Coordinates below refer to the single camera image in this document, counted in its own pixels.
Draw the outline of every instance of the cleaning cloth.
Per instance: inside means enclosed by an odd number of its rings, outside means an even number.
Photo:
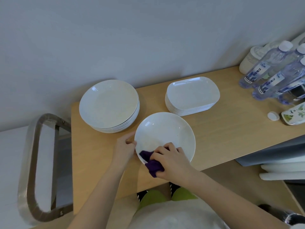
[[[151,174],[151,176],[153,176],[154,178],[156,178],[156,172],[157,171],[164,171],[163,166],[161,165],[160,162],[156,161],[156,160],[150,160],[150,156],[153,154],[152,152],[148,152],[148,151],[141,151],[140,152],[140,156],[147,161],[147,163],[145,164],[145,166],[147,167],[149,173]]]

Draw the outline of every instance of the black shoe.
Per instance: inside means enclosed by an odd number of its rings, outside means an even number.
[[[170,182],[170,196],[172,197],[174,192],[179,189],[181,186],[178,186],[172,182]]]
[[[148,192],[148,190],[141,191],[141,192],[137,193],[137,197],[138,197],[139,202],[141,202],[142,198],[144,197],[145,194],[147,194],[147,192]]]

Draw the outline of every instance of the person's left arm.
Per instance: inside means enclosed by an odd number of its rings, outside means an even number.
[[[113,150],[112,162],[68,229],[105,229],[113,206],[121,177],[135,151],[136,142],[126,140],[135,132],[118,138]]]

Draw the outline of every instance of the tabletop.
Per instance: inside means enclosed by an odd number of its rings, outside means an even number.
[[[252,89],[242,89],[238,81],[242,74],[238,67],[212,71],[191,77],[210,78],[219,88],[220,99],[209,110],[183,116],[192,127],[196,151],[191,164],[204,170],[223,162],[253,153],[266,147],[301,136],[305,124],[287,126],[281,121],[270,121],[267,113],[282,112],[284,106],[275,99],[254,100]],[[137,88],[140,111],[135,122],[126,130],[113,134],[98,132],[87,125],[79,114],[79,102],[72,104],[72,169],[74,213],[78,213],[112,159],[112,150],[118,137],[135,131],[139,123],[156,112],[168,112],[164,82]],[[130,160],[120,182],[116,198],[143,191],[166,181],[153,178],[138,157]]]

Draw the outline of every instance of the person's right arm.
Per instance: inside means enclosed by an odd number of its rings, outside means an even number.
[[[231,229],[287,229],[288,225],[194,169],[182,148],[158,147],[150,159],[159,161],[159,178],[180,185],[204,200]]]

